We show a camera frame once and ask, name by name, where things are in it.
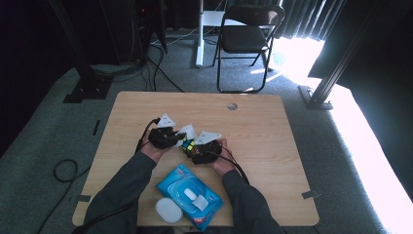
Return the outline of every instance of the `white round container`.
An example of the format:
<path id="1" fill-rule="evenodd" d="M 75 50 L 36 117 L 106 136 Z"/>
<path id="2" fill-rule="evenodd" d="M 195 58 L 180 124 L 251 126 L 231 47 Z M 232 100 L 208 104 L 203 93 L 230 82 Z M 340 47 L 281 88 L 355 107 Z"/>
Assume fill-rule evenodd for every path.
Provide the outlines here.
<path id="1" fill-rule="evenodd" d="M 182 218 L 182 210 L 171 198 L 161 198 L 156 203 L 156 212 L 168 223 L 178 222 Z"/>

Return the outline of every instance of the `chair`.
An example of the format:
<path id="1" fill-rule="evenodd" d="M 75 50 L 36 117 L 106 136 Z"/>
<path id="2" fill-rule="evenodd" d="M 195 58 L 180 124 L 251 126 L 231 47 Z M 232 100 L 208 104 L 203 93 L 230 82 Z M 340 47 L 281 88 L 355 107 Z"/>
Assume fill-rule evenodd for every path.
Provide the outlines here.
<path id="1" fill-rule="evenodd" d="M 216 43 L 215 55 L 212 66 L 218 59 L 218 74 L 216 87 L 220 93 L 245 94 L 260 92 L 266 82 L 268 64 L 273 50 L 274 34 L 282 23 L 284 9 L 275 5 L 234 5 L 228 8 L 222 18 L 221 28 Z M 227 20 L 240 22 L 228 24 Z M 256 57 L 225 57 L 221 51 L 228 54 L 258 54 Z M 223 59 L 254 59 L 253 66 L 258 58 L 268 52 L 268 58 L 264 61 L 265 71 L 262 85 L 259 89 L 224 91 L 220 87 L 221 61 Z"/>

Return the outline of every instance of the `floor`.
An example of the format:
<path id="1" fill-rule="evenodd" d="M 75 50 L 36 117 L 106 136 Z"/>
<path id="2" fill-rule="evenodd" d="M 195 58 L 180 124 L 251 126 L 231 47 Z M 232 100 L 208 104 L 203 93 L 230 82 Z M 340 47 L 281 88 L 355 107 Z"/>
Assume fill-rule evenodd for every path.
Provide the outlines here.
<path id="1" fill-rule="evenodd" d="M 196 68 L 196 41 L 191 36 L 179 40 L 174 40 L 175 37 L 176 33 L 172 33 L 169 38 L 168 54 L 164 55 L 158 48 L 152 47 L 148 57 L 154 63 L 148 61 L 133 74 L 117 75 L 106 99 L 63 104 L 79 75 L 71 69 L 56 81 L 0 160 L 0 176 L 3 178 L 0 181 L 0 233 L 70 233 L 74 229 L 71 216 L 76 205 L 75 198 L 80 194 L 86 176 L 79 177 L 73 183 L 61 183 L 54 178 L 54 169 L 63 160 L 70 159 L 76 161 L 80 173 L 92 163 L 111 106 L 119 92 L 182 90 L 217 93 L 216 67 L 208 65 L 213 57 L 213 43 L 206 43 L 205 66 Z M 213 42 L 214 37 L 207 39 Z M 306 62 L 317 57 L 317 50 L 312 55 L 300 52 L 319 45 L 297 40 L 288 49 L 290 43 L 286 39 L 279 41 L 274 53 L 275 70 L 270 73 L 266 87 L 258 95 L 282 97 L 310 187 L 320 196 L 315 199 L 319 223 L 314 227 L 284 227 L 285 232 L 412 233 L 413 227 L 408 220 L 413 216 L 411 202 L 405 193 L 398 193 L 402 188 L 393 170 L 386 164 L 386 156 L 362 116 L 352 92 L 336 86 L 329 97 L 333 110 L 307 109 L 298 85 L 317 86 L 319 79 L 306 76 L 311 68 L 311 62 Z M 159 64 L 162 71 L 154 64 Z M 262 72 L 259 64 L 248 72 L 245 68 L 238 70 L 236 65 L 229 64 L 234 67 L 231 72 L 240 78 L 240 82 L 228 80 L 225 85 L 253 83 L 256 81 L 253 75 Z M 95 68 L 111 72 L 120 67 L 99 65 Z M 96 120 L 100 121 L 97 129 Z M 64 164 L 58 166 L 56 173 L 71 178 L 73 170 L 73 165 Z"/>

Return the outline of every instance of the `wooden table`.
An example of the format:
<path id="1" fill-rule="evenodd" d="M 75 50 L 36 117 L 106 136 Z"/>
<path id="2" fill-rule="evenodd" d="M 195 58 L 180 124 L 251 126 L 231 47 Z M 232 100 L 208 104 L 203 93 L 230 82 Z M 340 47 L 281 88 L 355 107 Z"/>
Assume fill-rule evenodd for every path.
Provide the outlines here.
<path id="1" fill-rule="evenodd" d="M 230 110 L 228 106 L 234 104 L 238 108 Z M 119 93 L 82 195 L 94 196 L 133 155 L 147 124 L 165 113 L 176 122 L 176 130 L 192 124 L 198 134 L 208 131 L 227 138 L 228 147 L 250 184 L 262 192 L 281 226 L 318 223 L 313 198 L 302 196 L 310 188 L 282 100 L 270 95 Z M 223 199 L 225 205 L 210 225 L 233 225 L 232 208 L 221 177 L 206 165 L 193 165 L 176 147 L 161 159 L 139 199 L 139 225 L 170 225 L 155 211 L 155 203 L 163 197 L 156 184 L 178 164 L 187 166 Z M 73 216 L 75 225 L 83 223 L 88 205 L 78 202 Z M 191 223 L 182 218 L 174 225 Z"/>

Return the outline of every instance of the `blue package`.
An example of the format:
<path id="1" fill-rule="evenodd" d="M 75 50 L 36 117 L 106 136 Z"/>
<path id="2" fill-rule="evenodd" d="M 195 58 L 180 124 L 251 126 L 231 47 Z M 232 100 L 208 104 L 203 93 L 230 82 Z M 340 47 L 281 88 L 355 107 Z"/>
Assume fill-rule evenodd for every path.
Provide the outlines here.
<path id="1" fill-rule="evenodd" d="M 173 169 L 157 187 L 202 232 L 207 229 L 216 211 L 224 205 L 218 195 L 182 164 Z"/>

